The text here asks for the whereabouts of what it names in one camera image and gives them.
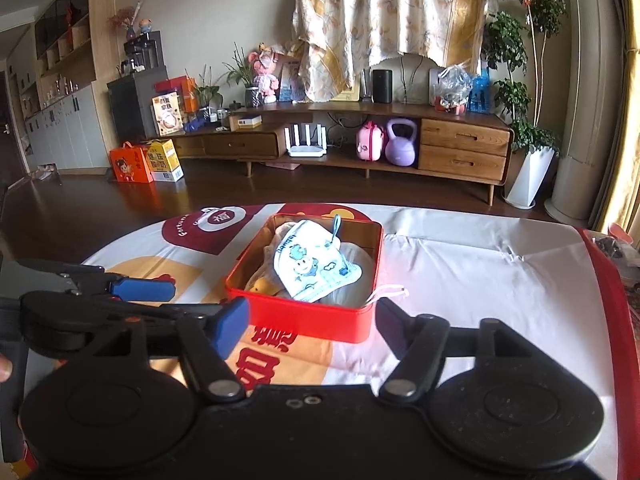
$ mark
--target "kettlebell handle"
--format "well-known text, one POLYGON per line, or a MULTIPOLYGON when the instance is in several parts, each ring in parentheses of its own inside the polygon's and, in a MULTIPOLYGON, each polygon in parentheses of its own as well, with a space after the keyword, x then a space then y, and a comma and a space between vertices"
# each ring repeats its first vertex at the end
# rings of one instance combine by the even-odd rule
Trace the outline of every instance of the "kettlebell handle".
POLYGON ((395 118, 395 119, 391 119, 387 124, 386 124, 386 134, 389 136, 389 139, 395 139, 396 138, 396 134, 394 133, 394 125, 395 124, 404 124, 405 126, 410 126, 412 128, 412 130, 414 131, 413 135, 411 136, 411 138, 409 139, 411 142, 415 142, 415 139, 418 136, 418 126, 416 126, 415 122, 413 122, 411 119, 405 119, 405 118, 395 118))

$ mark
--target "pink plush toy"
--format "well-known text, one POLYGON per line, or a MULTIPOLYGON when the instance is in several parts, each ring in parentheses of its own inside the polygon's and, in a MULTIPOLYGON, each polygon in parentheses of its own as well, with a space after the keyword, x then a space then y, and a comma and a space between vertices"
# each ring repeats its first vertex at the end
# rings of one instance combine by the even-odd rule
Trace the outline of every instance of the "pink plush toy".
POLYGON ((276 90, 280 86, 278 78, 273 75, 278 61, 278 55, 271 51, 270 48, 263 47, 260 44, 260 53, 252 52, 249 54, 249 63, 254 64, 255 73, 254 84, 260 89, 260 93, 264 98, 264 103, 276 102, 276 90))

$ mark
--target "dark wooden floor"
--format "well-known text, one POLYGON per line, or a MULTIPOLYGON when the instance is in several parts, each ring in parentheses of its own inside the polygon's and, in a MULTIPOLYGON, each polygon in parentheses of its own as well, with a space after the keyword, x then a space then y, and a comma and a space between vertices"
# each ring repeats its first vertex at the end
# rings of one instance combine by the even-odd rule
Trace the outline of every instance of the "dark wooden floor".
POLYGON ((186 160, 176 184, 118 184, 104 176, 61 176, 12 189, 1 228, 15 258, 79 263, 109 242, 155 222, 206 206, 279 202, 348 202, 406 205, 551 221, 541 190, 531 211, 507 205, 496 189, 494 206, 486 186, 404 174, 340 168, 296 171, 244 164, 186 160))

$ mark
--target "curtain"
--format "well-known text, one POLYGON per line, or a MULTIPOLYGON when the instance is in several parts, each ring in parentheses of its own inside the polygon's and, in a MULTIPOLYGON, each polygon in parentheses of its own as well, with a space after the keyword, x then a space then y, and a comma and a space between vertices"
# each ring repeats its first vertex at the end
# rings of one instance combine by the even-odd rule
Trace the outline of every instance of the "curtain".
POLYGON ((591 224, 606 232, 615 222, 640 240, 640 0, 617 0, 625 37, 625 78, 618 129, 605 184, 591 224))
POLYGON ((308 98, 328 101, 364 68, 412 53, 478 65, 488 0, 296 0, 290 56, 308 98))

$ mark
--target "clear plastic bag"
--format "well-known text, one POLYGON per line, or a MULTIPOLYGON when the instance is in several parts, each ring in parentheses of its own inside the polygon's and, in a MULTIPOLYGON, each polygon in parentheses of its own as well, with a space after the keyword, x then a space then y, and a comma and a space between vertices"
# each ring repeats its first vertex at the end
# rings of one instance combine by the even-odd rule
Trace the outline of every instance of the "clear plastic bag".
POLYGON ((451 65, 440 73, 440 83, 436 88, 436 99, 446 110, 465 105, 471 92, 471 76, 464 67, 451 65))

